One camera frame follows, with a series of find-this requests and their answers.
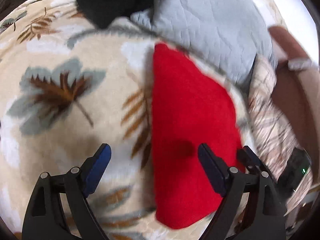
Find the red cloth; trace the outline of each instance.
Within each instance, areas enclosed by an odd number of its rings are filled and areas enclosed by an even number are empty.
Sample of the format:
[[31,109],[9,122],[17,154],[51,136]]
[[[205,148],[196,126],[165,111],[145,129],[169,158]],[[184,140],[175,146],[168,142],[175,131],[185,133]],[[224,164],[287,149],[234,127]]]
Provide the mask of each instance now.
[[239,166],[241,141],[233,102],[183,53],[157,44],[153,56],[152,154],[156,218],[173,229],[217,210],[221,197],[197,158],[207,143],[229,166]]

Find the silver rivet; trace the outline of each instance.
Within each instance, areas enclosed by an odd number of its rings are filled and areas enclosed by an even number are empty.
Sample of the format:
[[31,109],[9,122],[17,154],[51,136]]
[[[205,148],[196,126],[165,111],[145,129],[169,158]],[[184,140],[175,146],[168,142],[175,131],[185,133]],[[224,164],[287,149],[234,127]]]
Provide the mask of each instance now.
[[78,167],[73,167],[72,169],[71,169],[71,173],[73,173],[73,174],[76,174],[76,173],[78,173],[79,172],[79,168]]
[[267,178],[269,174],[266,171],[261,172],[262,177]]
[[45,179],[46,177],[48,177],[48,173],[47,172],[43,172],[40,175],[41,179]]
[[236,167],[231,167],[229,170],[232,173],[237,173],[238,172],[238,169]]

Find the gray quilted fabric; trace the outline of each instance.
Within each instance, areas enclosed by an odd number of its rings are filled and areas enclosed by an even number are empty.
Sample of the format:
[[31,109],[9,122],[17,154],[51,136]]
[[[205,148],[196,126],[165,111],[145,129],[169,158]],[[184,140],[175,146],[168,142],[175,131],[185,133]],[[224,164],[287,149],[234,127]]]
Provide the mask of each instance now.
[[247,93],[256,54],[273,67],[271,37],[252,0],[155,0],[131,20],[218,67]]

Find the plaid fabric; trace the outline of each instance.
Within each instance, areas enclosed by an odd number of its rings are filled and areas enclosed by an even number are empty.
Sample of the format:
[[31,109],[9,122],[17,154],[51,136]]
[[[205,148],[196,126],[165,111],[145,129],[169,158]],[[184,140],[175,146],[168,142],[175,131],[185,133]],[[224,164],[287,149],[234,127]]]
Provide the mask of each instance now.
[[[249,91],[249,115],[257,155],[278,179],[295,147],[300,147],[286,116],[273,104],[271,94],[276,74],[262,56],[255,59]],[[312,172],[303,178],[296,193],[287,201],[288,212],[305,197],[312,184]]]

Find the leaf-patterned blanket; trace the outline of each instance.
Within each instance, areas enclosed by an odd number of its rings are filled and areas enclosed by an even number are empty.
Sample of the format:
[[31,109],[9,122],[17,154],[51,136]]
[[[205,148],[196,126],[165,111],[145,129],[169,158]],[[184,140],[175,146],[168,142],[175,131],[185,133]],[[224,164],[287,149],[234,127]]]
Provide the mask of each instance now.
[[[0,216],[8,227],[21,232],[40,173],[65,173],[108,143],[111,162],[88,198],[107,235],[198,239],[212,216],[176,231],[154,216],[150,105],[159,39],[124,18],[96,30],[76,0],[28,0],[0,22],[0,32]],[[241,94],[191,58],[227,88],[242,142],[254,149]]]

